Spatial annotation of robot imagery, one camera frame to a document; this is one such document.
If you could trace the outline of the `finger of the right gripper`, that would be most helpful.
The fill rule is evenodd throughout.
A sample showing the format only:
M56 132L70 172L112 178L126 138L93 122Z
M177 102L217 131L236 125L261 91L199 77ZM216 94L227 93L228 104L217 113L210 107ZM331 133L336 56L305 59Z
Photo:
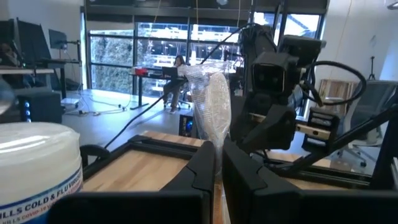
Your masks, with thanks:
M335 112L323 108L310 108L308 121L304 125L302 148L314 154L328 155L339 125L340 117Z
M246 153L265 149L288 150L295 134L296 112L273 105L266 115L242 110L230 128L231 140Z

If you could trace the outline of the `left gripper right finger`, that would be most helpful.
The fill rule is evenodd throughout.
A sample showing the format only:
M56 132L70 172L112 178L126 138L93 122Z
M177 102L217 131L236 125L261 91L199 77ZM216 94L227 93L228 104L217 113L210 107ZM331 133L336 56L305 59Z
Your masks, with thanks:
M225 140L222 175L231 223L299 222L300 189Z

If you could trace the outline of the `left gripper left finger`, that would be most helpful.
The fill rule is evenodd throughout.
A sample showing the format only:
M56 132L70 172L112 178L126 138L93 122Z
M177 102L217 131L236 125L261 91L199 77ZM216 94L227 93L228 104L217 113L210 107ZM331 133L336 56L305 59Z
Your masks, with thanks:
M165 224L212 224L215 184L215 146L205 141L185 167L162 191L174 192L160 222Z

